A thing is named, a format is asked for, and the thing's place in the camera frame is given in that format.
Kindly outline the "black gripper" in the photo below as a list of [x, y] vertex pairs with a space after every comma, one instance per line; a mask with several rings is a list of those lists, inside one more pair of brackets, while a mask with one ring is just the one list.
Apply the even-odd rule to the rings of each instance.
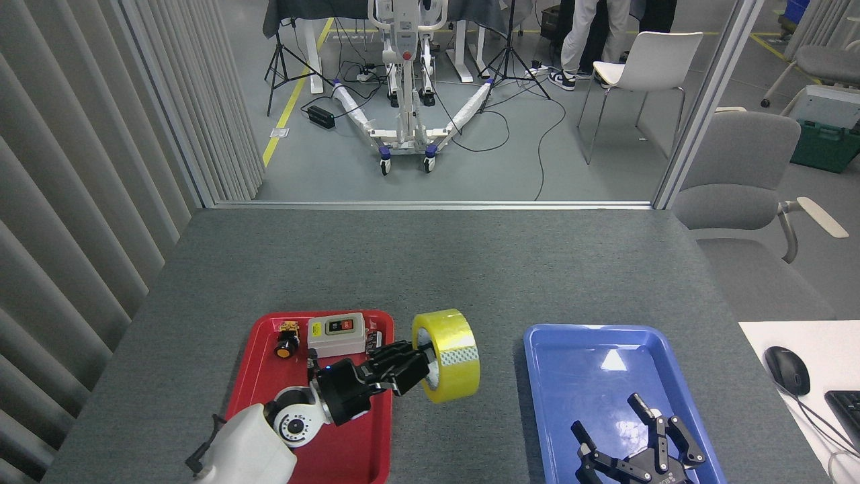
[[580, 466], [574, 473], [578, 482], [602, 483], [601, 473], [621, 483], [696, 483], [688, 469], [703, 465], [707, 457], [684, 420], [650, 408], [638, 393], [632, 393], [627, 402], [648, 427], [647, 447], [627, 460], [613, 458], [598, 451], [583, 423], [574, 421], [571, 431], [578, 441]]
[[331, 421], [344, 425], [371, 409], [374, 393], [391, 390], [402, 396], [428, 375], [428, 361], [411, 342], [397, 341], [371, 350], [366, 360], [368, 383], [359, 379], [357, 367], [344, 358], [314, 373], [317, 393]]

